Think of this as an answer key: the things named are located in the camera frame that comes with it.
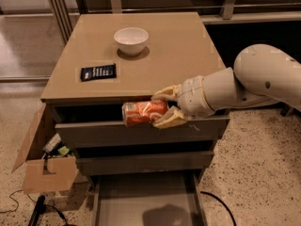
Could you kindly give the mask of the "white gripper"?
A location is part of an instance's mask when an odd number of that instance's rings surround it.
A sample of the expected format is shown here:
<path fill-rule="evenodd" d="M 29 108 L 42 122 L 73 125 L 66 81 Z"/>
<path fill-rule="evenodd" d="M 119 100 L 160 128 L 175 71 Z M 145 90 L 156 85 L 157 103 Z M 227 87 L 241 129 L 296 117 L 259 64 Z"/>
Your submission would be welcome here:
<path fill-rule="evenodd" d="M 185 80 L 181 85 L 172 85 L 155 92 L 152 100 L 177 101 L 162 118 L 152 125 L 155 128 L 167 129 L 187 123 L 188 120 L 198 120 L 212 116 L 211 109 L 205 98 L 203 87 L 204 77 L 199 75 Z"/>

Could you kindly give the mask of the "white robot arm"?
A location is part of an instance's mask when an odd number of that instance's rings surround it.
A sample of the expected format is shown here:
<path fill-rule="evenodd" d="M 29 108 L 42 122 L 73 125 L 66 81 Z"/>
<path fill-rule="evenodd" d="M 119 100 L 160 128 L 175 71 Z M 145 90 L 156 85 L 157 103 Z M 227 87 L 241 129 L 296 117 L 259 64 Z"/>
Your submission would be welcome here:
<path fill-rule="evenodd" d="M 176 105 L 153 126 L 166 129 L 212 116 L 228 108 L 250 108 L 282 102 L 301 110 L 301 65 L 267 44 L 246 47 L 231 68 L 189 78 L 157 91 L 154 100 Z"/>

